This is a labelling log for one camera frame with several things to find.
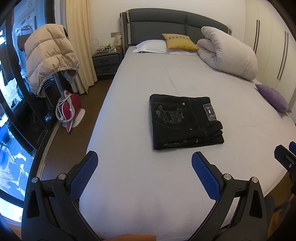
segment embroidered pattern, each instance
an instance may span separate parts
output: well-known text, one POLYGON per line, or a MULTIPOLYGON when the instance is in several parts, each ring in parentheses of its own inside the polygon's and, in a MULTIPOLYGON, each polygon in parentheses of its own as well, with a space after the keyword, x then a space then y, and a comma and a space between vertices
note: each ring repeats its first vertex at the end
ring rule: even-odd
POLYGON ((164 110, 162 105, 158 107, 158 110, 155 111, 158 115, 158 118, 161 118, 164 123, 175 123, 178 124, 182 122, 184 118, 182 109, 177 108, 176 111, 164 110))
POLYGON ((180 146, 181 144, 180 143, 166 143, 166 144, 163 144, 163 146, 165 147, 176 147, 176 146, 180 146))
POLYGON ((169 39, 187 39, 190 40, 189 37, 185 37, 185 36, 172 36, 172 37, 168 37, 165 40, 169 40, 169 39))

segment wire basket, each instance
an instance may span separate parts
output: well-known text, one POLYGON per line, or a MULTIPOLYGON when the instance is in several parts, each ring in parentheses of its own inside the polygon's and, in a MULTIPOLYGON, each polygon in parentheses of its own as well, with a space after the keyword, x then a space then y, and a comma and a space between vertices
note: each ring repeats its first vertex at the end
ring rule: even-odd
POLYGON ((110 45, 107 45, 107 46, 102 46, 100 44, 100 42, 95 39, 93 41, 93 49, 94 49, 94 42, 97 41, 98 42, 98 48, 95 50, 95 53, 101 53, 101 52, 115 52, 116 51, 116 47, 115 46, 110 46, 110 45))
POLYGON ((98 49, 96 49, 96 53, 112 52, 112 51, 116 51, 115 46, 110 46, 110 47, 100 46, 98 49))

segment beige down jacket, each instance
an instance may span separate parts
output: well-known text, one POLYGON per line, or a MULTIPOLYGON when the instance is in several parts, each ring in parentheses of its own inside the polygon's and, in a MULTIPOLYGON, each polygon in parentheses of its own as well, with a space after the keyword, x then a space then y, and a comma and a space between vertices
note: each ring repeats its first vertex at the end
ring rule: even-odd
POLYGON ((28 82, 35 95, 45 97, 41 93, 44 82, 59 71, 69 82, 74 81, 79 61, 62 25, 39 27, 27 39, 25 53, 28 82))

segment upholstered headboard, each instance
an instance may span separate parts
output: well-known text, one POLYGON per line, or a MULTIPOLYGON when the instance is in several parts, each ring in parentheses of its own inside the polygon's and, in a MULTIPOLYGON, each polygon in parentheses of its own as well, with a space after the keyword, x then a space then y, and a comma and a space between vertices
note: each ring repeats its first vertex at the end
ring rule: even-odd
POLYGON ((202 39, 201 27, 210 26, 228 34, 224 24, 191 12, 162 8, 135 8, 120 13, 121 35, 124 52, 129 46, 145 40, 162 39, 162 34, 187 35, 196 44, 202 39))

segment white wall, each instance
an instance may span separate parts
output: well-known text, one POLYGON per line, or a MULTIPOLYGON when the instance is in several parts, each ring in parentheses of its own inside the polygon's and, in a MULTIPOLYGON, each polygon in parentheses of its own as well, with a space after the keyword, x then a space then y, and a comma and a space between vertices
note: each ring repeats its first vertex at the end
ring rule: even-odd
POLYGON ((132 8, 154 7, 183 10, 217 20, 244 41, 246 0, 90 0, 91 37, 107 45, 114 42, 110 33, 120 32, 119 13, 132 8))

